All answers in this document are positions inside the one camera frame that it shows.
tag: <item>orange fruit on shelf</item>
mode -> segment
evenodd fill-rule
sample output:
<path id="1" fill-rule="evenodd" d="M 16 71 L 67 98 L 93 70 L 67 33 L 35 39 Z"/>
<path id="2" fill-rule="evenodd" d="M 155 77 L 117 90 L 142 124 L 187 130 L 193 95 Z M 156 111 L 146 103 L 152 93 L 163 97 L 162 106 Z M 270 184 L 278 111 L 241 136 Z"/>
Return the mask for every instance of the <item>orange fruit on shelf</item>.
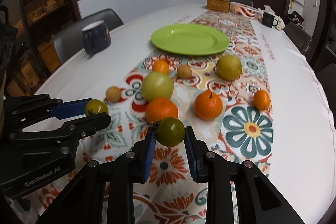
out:
<path id="1" fill-rule="evenodd" d="M 149 123 L 158 122 L 166 117 L 179 116 L 177 106 L 167 98 L 156 98 L 146 108 L 146 118 Z"/>
<path id="2" fill-rule="evenodd" d="M 169 64 L 165 60 L 158 60 L 154 63 L 152 71 L 169 74 Z"/>
<path id="3" fill-rule="evenodd" d="M 194 104 L 195 114 L 203 120 L 212 120 L 218 117 L 223 110 L 221 98 L 207 90 L 197 96 Z"/>
<path id="4" fill-rule="evenodd" d="M 270 104 L 268 93 L 265 90 L 257 91 L 253 96 L 253 104 L 260 111 L 268 109 Z"/>

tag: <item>dark blue mug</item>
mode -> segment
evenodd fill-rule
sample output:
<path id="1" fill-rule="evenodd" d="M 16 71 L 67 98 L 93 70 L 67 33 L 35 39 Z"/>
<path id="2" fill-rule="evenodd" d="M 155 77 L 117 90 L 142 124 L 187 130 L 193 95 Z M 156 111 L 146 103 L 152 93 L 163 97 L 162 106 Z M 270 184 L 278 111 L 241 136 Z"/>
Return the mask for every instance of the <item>dark blue mug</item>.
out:
<path id="1" fill-rule="evenodd" d="M 110 32 L 103 20 L 87 25 L 82 32 L 84 49 L 89 55 L 94 55 L 111 44 Z"/>

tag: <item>chair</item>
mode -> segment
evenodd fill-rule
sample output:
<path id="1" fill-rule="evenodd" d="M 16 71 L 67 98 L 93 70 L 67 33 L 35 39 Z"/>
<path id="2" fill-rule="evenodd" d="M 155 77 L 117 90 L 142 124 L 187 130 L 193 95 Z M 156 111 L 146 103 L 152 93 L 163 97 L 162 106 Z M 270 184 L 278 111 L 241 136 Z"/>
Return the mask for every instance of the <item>chair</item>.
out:
<path id="1" fill-rule="evenodd" d="M 334 114 L 334 126 L 336 127 L 336 64 L 330 64 L 318 74 L 317 79 L 323 86 L 324 93 L 327 97 L 329 108 Z M 336 199 L 332 202 L 318 224 L 336 223 Z"/>
<path id="2" fill-rule="evenodd" d="M 289 22 L 283 31 L 302 54 L 306 54 L 308 52 L 312 38 L 302 28 L 294 22 Z"/>
<path id="3" fill-rule="evenodd" d="M 60 31 L 52 38 L 52 44 L 62 64 L 83 48 L 82 29 L 98 20 L 104 20 L 109 31 L 123 25 L 120 17 L 112 9 L 106 9 L 84 17 Z"/>
<path id="4" fill-rule="evenodd" d="M 245 4 L 247 6 L 253 7 L 253 1 L 251 1 L 251 0 L 230 0 L 230 1 Z"/>

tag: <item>white plastic basket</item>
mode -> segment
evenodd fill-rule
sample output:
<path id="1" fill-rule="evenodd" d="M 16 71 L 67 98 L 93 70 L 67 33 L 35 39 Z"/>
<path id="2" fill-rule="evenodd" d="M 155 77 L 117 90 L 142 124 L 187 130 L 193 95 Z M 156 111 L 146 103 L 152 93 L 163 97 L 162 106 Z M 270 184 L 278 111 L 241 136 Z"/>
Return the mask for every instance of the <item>white plastic basket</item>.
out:
<path id="1" fill-rule="evenodd" d="M 255 20 L 258 20 L 261 15 L 261 11 L 237 2 L 231 2 L 230 11 L 237 15 Z"/>

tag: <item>green tomato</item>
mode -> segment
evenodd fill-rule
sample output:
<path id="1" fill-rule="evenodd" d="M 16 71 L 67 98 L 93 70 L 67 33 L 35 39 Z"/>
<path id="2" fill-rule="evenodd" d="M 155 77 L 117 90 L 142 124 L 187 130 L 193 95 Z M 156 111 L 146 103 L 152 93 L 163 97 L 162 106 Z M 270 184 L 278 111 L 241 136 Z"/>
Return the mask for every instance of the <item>green tomato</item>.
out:
<path id="1" fill-rule="evenodd" d="M 169 76 L 160 72 L 154 71 L 148 74 L 142 81 L 141 93 L 147 102 L 161 97 L 170 99 L 173 91 L 174 84 Z"/>
<path id="2" fill-rule="evenodd" d="M 104 102 L 97 100 L 97 99 L 93 99 L 86 103 L 84 112 L 85 112 L 85 116 L 103 113 L 103 112 L 106 112 L 108 114 L 109 109 L 107 108 L 107 105 Z"/>
<path id="3" fill-rule="evenodd" d="M 174 117 L 166 117 L 160 122 L 155 130 L 155 139 L 162 145 L 173 147 L 179 145 L 185 137 L 183 123 Z"/>

